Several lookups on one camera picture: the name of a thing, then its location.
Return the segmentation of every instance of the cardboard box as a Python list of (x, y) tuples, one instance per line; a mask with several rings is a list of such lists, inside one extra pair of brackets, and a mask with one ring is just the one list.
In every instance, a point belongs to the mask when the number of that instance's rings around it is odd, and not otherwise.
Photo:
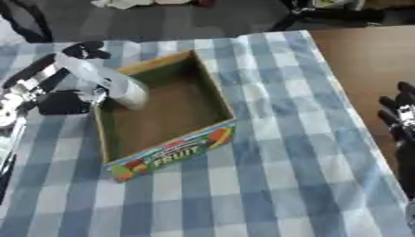
[(233, 139), (235, 119), (194, 51), (118, 69), (149, 88), (143, 109), (94, 109), (104, 166), (127, 181)]

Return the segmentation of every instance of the checkered tablecloth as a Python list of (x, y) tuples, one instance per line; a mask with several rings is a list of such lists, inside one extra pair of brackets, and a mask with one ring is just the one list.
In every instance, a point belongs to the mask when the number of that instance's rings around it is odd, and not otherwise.
[[(0, 47), (0, 77), (67, 45)], [(106, 48), (110, 68), (194, 48), (234, 109), (235, 141), (119, 184), (91, 116), (33, 112), (1, 237), (410, 236), (404, 194), (306, 31)]]

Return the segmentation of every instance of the box label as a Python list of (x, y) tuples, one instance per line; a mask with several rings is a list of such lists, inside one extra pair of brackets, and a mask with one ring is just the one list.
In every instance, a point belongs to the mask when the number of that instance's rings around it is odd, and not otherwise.
[(152, 149), (151, 153), (136, 157), (124, 164), (115, 164), (109, 169), (117, 181), (127, 181), (136, 175), (152, 172), (168, 164), (205, 153), (209, 149), (231, 142), (233, 134), (234, 123), (223, 125), (210, 132), (201, 131), (158, 149)]

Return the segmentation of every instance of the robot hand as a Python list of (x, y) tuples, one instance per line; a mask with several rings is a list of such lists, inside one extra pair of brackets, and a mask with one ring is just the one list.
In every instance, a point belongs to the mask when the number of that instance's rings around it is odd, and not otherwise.
[(406, 82), (397, 85), (395, 100), (381, 97), (386, 110), (378, 115), (389, 127), (396, 142), (398, 179), (409, 199), (415, 195), (415, 88)]
[[(103, 42), (85, 42), (74, 44), (62, 52), (78, 59), (107, 59), (110, 53), (102, 51), (100, 48), (103, 46)], [(0, 93), (0, 204), (3, 202), (16, 162), (16, 151), (26, 128), (26, 116), (29, 111), (38, 106), (45, 114), (51, 110), (64, 114), (85, 112), (89, 106), (78, 99), (74, 94), (76, 92), (52, 92), (68, 75), (69, 71), (66, 68), (60, 68), (55, 64), (55, 54), (50, 54), (33, 62), (3, 84), (3, 91)], [(96, 100), (102, 101), (106, 92), (99, 89)], [(56, 101), (65, 101), (66, 105), (56, 106)]]

